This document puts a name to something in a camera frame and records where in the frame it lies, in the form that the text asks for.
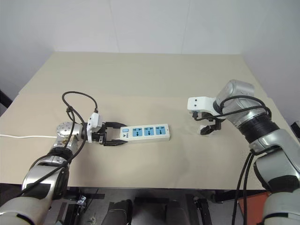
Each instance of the beige table surface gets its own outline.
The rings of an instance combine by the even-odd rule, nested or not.
[[[54,53],[0,117],[0,132],[55,136],[68,121],[62,93],[83,91],[97,100],[105,121],[168,123],[171,139],[118,147],[86,143],[71,164],[69,186],[235,189],[249,151],[244,136],[228,121],[212,137],[200,136],[200,123],[187,111],[188,97],[215,97],[231,79],[252,83],[273,120],[292,134],[239,55],[95,52]],[[88,98],[67,99],[85,120],[91,115]],[[0,137],[0,182],[21,184],[54,140]],[[253,169],[248,188],[262,188]]]

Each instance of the white power cable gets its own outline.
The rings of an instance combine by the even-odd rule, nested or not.
[[[32,137],[45,137],[45,138],[56,138],[56,136],[44,136],[44,135],[13,136],[13,135],[3,135],[3,134],[0,134],[0,137],[12,137],[12,138],[32,138]]]

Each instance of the red object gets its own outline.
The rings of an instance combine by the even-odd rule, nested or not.
[[[269,195],[269,192],[265,192],[247,198],[247,225],[256,225],[263,220],[263,206]],[[244,200],[242,198],[239,199],[239,204],[244,215]]]

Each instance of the white wall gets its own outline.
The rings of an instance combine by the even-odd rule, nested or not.
[[[292,122],[297,9],[297,0],[0,0],[0,89],[15,98],[53,51],[242,53]]]

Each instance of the power strip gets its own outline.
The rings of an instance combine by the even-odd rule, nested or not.
[[[128,143],[169,141],[170,130],[168,124],[121,127],[120,139]]]

